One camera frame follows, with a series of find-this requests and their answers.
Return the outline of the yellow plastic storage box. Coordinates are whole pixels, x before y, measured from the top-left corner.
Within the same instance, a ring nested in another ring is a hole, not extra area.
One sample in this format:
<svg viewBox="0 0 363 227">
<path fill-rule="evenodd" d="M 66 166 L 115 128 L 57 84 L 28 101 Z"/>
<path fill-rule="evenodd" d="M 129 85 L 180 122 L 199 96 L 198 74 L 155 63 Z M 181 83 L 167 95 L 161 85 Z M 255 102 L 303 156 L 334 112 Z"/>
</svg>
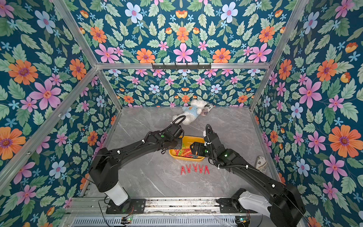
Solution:
<svg viewBox="0 0 363 227">
<path fill-rule="evenodd" d="M 194 142 L 204 143 L 204 139 L 200 137 L 184 136 L 177 139 L 177 146 L 174 149 L 170 149 L 169 155 L 176 160 L 201 162 L 204 157 L 200 157 L 192 154 L 190 146 Z"/>
</svg>

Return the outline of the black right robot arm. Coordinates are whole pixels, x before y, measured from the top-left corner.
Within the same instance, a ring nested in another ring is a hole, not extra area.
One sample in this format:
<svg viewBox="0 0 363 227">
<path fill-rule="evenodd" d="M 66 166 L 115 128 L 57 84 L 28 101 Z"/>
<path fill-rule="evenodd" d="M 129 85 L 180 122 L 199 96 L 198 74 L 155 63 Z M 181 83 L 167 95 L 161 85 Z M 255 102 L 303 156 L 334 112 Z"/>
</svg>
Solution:
<svg viewBox="0 0 363 227">
<path fill-rule="evenodd" d="M 283 184 L 250 165 L 238 152 L 226 149 L 212 127 L 207 124 L 204 142 L 191 145 L 194 155 L 206 157 L 218 169 L 231 172 L 258 192 L 240 189 L 232 197 L 235 208 L 256 211 L 270 217 L 277 227 L 296 227 L 306 212 L 296 186 Z"/>
</svg>

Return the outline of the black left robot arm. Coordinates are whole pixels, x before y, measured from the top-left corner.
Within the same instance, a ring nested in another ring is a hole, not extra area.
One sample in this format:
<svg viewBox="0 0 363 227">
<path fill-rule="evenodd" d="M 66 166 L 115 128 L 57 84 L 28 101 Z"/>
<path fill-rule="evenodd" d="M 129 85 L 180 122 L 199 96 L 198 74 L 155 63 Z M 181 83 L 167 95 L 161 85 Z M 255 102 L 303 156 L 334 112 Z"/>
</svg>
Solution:
<svg viewBox="0 0 363 227">
<path fill-rule="evenodd" d="M 102 148 L 95 155 L 89 175 L 98 191 L 106 194 L 116 206 L 121 206 L 130 200 L 129 195 L 119 182 L 118 171 L 129 162 L 146 154 L 161 151 L 163 154 L 177 147 L 184 130 L 180 124 L 185 115 L 177 117 L 169 126 L 161 131 L 150 131 L 135 143 L 122 148 L 108 150 Z"/>
</svg>

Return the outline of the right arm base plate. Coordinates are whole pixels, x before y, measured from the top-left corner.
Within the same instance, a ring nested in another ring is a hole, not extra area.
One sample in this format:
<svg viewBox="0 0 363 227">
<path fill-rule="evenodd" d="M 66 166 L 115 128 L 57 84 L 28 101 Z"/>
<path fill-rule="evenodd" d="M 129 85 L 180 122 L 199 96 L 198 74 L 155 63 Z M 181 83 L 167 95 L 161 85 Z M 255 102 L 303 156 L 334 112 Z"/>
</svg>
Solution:
<svg viewBox="0 0 363 227">
<path fill-rule="evenodd" d="M 245 209 L 241 206 L 238 200 L 232 198 L 219 198 L 216 200 L 219 204 L 221 213 L 244 213 Z"/>
</svg>

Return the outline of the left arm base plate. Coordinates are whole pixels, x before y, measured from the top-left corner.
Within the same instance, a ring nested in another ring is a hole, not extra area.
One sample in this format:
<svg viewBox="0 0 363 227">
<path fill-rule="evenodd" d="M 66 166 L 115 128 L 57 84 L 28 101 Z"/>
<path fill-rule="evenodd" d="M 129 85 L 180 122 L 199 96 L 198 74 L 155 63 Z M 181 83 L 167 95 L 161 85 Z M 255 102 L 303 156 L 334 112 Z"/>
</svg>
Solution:
<svg viewBox="0 0 363 227">
<path fill-rule="evenodd" d="M 112 200 L 109 201 L 106 214 L 143 214 L 146 206 L 146 199 L 128 198 L 121 205 L 116 205 Z"/>
</svg>

